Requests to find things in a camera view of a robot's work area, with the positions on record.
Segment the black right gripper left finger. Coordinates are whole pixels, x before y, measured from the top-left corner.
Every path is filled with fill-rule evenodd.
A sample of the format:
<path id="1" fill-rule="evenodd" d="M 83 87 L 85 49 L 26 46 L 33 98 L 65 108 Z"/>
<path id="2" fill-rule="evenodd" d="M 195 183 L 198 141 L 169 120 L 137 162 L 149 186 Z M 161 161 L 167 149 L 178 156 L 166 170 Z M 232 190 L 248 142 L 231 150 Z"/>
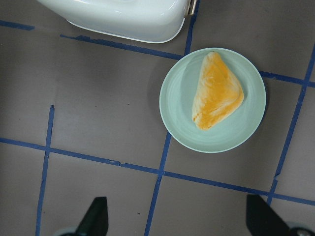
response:
<path id="1" fill-rule="evenodd" d="M 96 197 L 76 229 L 79 236 L 105 236 L 109 229 L 106 197 Z"/>

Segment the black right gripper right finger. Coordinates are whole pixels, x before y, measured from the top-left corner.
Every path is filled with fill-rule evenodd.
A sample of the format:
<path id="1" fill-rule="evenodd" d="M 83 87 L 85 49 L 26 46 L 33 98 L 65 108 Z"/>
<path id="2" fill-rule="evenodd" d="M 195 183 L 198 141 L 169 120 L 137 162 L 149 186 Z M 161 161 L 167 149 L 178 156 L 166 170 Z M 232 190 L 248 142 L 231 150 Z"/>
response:
<path id="1" fill-rule="evenodd" d="M 290 236 L 290 227 L 259 196 L 248 194 L 246 226 L 252 236 Z"/>

